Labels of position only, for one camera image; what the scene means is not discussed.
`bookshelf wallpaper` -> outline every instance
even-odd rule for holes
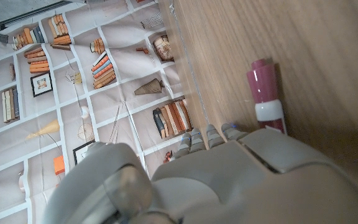
[[[184,99],[153,46],[166,35],[158,13],[151,0],[71,3],[1,31],[0,223],[41,223],[87,142],[128,144],[150,178],[176,151],[184,131],[161,138],[153,117]]]

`wooden surface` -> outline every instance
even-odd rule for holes
[[[358,1],[175,0],[177,22],[170,1],[158,2],[193,126],[256,130],[246,72],[267,58],[288,134],[358,185]]]

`robot finger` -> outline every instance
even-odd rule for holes
[[[209,149],[224,143],[223,138],[212,124],[207,125],[206,135],[208,137]]]
[[[190,153],[198,152],[200,150],[206,150],[204,145],[203,136],[198,128],[195,128],[191,131],[191,147]]]
[[[190,146],[191,146],[191,135],[189,133],[185,133],[181,139],[181,143],[179,145],[178,151],[174,153],[170,161],[179,159],[180,157],[189,154]]]
[[[230,124],[223,124],[222,132],[224,134],[224,137],[226,137],[228,141],[230,140],[237,141],[248,134],[246,132],[238,131],[237,129],[230,126]]]

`bookshelf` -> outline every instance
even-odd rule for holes
[[[176,147],[181,136],[161,139],[152,117],[152,110],[156,107],[183,98],[175,63],[162,63],[151,46],[154,37],[164,35],[163,24],[146,30],[140,25],[140,21],[158,12],[158,4],[151,0],[140,3],[112,0],[92,8],[84,4],[69,4],[1,32],[11,37],[21,33],[24,27],[39,26],[45,42],[52,42],[48,19],[55,13],[62,13],[72,45],[70,51],[53,49],[49,44],[26,45],[18,51],[13,51],[10,44],[0,45],[0,93],[17,88],[20,111],[19,119],[3,123],[0,94],[0,177],[9,175],[18,178],[16,172],[20,169],[24,170],[25,178],[24,194],[16,186],[16,179],[0,178],[1,183],[13,183],[11,187],[15,188],[10,191],[12,201],[8,201],[5,210],[2,210],[4,204],[0,203],[0,223],[6,217],[17,214],[27,216],[27,223],[40,223],[46,201],[59,183],[59,178],[63,179],[75,166],[73,149],[86,142],[78,137],[78,128],[84,123],[92,125],[96,141],[113,139],[130,145],[146,171],[146,158],[171,145]],[[94,21],[83,16],[84,13],[91,14]],[[137,28],[123,30],[124,26]],[[91,53],[89,44],[100,37],[105,43],[116,79],[95,90],[91,68],[99,55]],[[53,91],[33,97],[30,77],[36,74],[29,72],[23,53],[40,46],[49,62]],[[149,54],[136,52],[137,47],[148,48]],[[9,74],[10,63],[15,66],[14,81]],[[83,82],[68,82],[68,72],[80,72]],[[163,80],[166,88],[162,93],[147,97],[134,95],[135,89],[154,78]],[[89,117],[81,117],[81,106],[88,107]],[[117,132],[111,137],[118,109]],[[59,132],[25,140],[28,134],[54,119],[59,122]],[[53,158],[61,155],[65,161],[65,172],[57,177],[53,171]]]

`framed picture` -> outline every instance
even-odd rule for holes
[[[33,97],[52,91],[52,79],[49,72],[30,78]]]
[[[83,144],[82,146],[77,147],[73,150],[75,165],[80,163],[85,158],[86,152],[88,152],[88,146],[91,143],[94,143],[94,140],[89,141],[89,142]]]

